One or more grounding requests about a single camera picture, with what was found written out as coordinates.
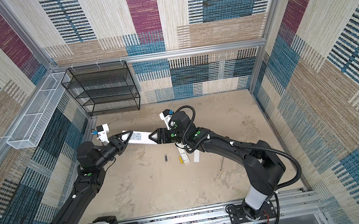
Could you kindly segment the white remote with grey screen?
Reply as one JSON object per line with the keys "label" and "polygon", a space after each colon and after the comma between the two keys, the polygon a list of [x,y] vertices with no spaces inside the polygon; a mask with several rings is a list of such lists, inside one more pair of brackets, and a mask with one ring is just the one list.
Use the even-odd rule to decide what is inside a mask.
{"label": "white remote with grey screen", "polygon": [[149,138],[149,136],[151,134],[152,134],[151,132],[133,131],[128,143],[129,144],[156,145],[156,142]]}

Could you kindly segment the white battery cover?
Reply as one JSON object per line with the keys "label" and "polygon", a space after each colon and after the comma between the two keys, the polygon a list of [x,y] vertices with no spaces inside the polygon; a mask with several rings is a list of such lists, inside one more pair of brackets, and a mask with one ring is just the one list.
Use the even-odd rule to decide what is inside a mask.
{"label": "white battery cover", "polygon": [[194,151],[194,162],[197,163],[200,161],[200,151],[199,150],[195,150]]}

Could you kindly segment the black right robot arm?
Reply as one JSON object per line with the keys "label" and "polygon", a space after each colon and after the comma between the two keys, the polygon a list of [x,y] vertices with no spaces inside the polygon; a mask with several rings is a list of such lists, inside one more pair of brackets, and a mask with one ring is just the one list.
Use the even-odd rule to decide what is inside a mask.
{"label": "black right robot arm", "polygon": [[263,205],[270,200],[285,173],[285,165],[265,141],[244,143],[197,127],[184,112],[170,118],[169,128],[158,128],[149,135],[157,144],[179,143],[190,152],[199,150],[223,156],[242,165],[250,182],[250,190],[242,202],[250,220],[257,220]]}

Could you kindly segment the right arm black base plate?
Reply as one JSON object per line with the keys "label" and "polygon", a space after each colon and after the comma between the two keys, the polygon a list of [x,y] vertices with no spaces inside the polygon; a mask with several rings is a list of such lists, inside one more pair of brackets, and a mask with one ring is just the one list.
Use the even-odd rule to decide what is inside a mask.
{"label": "right arm black base plate", "polygon": [[246,203],[239,205],[226,205],[225,211],[229,215],[231,224],[242,224],[259,220],[267,220],[277,216],[277,207],[271,202],[264,202],[263,205],[255,210]]}

